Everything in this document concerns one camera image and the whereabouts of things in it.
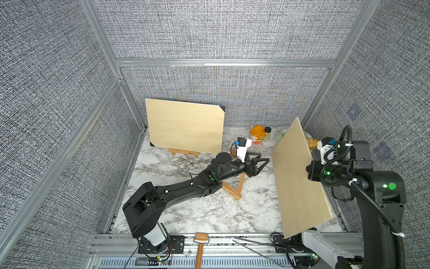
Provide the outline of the light wooden board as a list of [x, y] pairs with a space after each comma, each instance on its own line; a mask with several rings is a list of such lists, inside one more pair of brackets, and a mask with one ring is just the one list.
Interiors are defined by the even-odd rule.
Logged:
[[273, 170], [285, 238], [300, 234], [334, 218], [320, 182], [308, 180], [312, 156], [296, 118], [272, 152]]
[[218, 154], [225, 111], [219, 105], [146, 99], [150, 142], [159, 148]]

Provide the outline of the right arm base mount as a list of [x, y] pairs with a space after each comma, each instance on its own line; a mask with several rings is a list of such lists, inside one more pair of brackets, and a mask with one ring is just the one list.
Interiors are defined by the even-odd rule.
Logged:
[[284, 235], [279, 232], [274, 232], [270, 236], [270, 241], [275, 245], [276, 253], [285, 252], [285, 247], [289, 245], [302, 245], [302, 235], [297, 234], [290, 238], [284, 238]]

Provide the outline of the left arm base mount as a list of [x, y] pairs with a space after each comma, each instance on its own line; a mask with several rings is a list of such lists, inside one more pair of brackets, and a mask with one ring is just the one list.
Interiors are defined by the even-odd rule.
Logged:
[[185, 247], [185, 236], [172, 235], [168, 241], [163, 241], [158, 246], [154, 246], [146, 238], [140, 239], [140, 246], [138, 249], [139, 254], [162, 254], [166, 255], [168, 248], [171, 248], [170, 253], [183, 254]]

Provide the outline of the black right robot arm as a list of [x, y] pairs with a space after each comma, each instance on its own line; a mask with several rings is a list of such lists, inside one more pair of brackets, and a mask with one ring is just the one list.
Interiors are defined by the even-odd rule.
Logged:
[[329, 188], [347, 187], [350, 200], [357, 201], [363, 231], [362, 268], [405, 268], [403, 178], [393, 171], [376, 171], [369, 143], [353, 140], [350, 125], [344, 127], [339, 140], [328, 141], [334, 157], [312, 161], [306, 167], [308, 179]]

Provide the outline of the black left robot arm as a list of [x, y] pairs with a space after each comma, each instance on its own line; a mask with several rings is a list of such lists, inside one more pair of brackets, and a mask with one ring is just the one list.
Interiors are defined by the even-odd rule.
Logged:
[[157, 226], [165, 209], [192, 198], [212, 195], [222, 188], [222, 181], [246, 174], [257, 176], [270, 162], [260, 153], [245, 155], [245, 160], [234, 160], [227, 152], [221, 152], [211, 160], [206, 169], [189, 180], [166, 186], [154, 186], [146, 182], [123, 205], [123, 212], [133, 238], [148, 238]]

